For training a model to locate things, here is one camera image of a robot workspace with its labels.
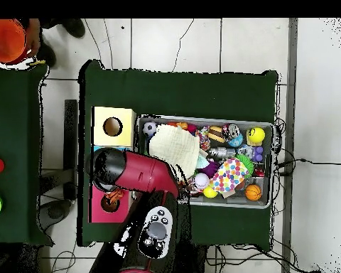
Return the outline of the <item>person's hand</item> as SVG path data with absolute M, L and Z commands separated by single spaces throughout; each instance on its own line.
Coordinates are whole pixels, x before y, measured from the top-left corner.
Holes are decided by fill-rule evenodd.
M 36 56 L 40 48 L 40 21 L 38 18 L 30 18 L 26 29 L 27 56 Z

